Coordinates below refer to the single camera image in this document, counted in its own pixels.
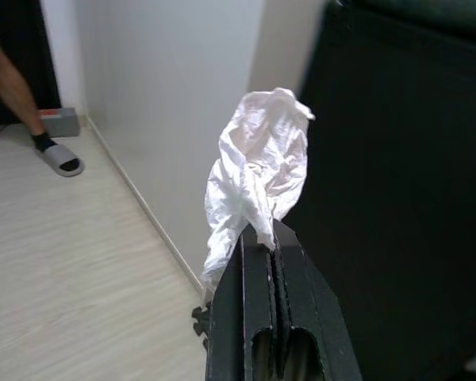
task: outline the light wood laminate floor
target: light wood laminate floor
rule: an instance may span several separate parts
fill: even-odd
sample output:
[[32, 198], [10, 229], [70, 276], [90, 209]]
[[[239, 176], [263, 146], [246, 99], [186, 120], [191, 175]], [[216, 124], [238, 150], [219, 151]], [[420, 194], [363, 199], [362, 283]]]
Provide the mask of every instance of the light wood laminate floor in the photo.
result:
[[79, 177], [0, 134], [0, 381], [204, 380], [196, 291], [92, 132], [59, 141]]

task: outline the slipper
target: slipper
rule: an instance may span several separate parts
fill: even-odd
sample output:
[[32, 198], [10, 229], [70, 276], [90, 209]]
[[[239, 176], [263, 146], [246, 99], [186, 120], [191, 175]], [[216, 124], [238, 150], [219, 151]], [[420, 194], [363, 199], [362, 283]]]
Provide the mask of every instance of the slipper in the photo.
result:
[[[41, 152], [37, 149], [35, 151], [36, 154], [42, 160], [44, 160], [47, 165], [53, 168], [53, 171], [58, 173], [60, 176], [76, 176], [83, 172], [83, 170], [85, 169], [85, 164], [83, 163], [83, 161], [80, 158], [76, 157], [76, 155], [72, 153], [67, 147], [61, 144], [53, 145], [46, 149], [44, 152]], [[62, 168], [60, 168], [60, 165], [63, 165], [74, 159], [79, 160], [79, 166], [74, 171], [64, 171]]]

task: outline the crumpled plastic bag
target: crumpled plastic bag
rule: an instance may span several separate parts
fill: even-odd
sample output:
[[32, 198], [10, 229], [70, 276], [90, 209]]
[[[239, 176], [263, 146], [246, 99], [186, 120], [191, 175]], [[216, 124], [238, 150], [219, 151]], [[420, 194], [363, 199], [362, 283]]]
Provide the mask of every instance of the crumpled plastic bag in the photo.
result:
[[275, 247], [273, 220], [298, 201], [307, 172], [310, 109], [291, 90], [244, 96], [221, 134], [221, 158], [208, 178], [205, 209], [211, 229], [202, 273], [214, 292], [236, 242], [250, 223], [258, 242]]

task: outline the white wall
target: white wall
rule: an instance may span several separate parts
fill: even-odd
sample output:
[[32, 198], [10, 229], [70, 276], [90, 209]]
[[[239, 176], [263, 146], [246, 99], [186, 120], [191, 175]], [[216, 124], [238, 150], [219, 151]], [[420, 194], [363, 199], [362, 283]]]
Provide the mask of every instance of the white wall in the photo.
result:
[[199, 275], [205, 183], [247, 91], [263, 0], [75, 1], [89, 115]]
[[74, 1], [42, 0], [41, 5], [62, 106], [75, 107], [78, 114], [85, 114], [84, 78]]
[[328, 0], [267, 0], [250, 90], [299, 92]]

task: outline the leg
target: leg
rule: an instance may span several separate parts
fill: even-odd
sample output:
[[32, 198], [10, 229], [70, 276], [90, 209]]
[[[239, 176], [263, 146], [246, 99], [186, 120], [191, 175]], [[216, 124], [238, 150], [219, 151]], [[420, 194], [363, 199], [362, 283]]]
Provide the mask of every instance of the leg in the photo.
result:
[[36, 150], [62, 176], [78, 175], [83, 163], [49, 138], [28, 84], [0, 48], [0, 98], [27, 126]]
[[26, 81], [1, 48], [0, 98], [28, 127], [32, 135], [41, 135], [46, 132]]

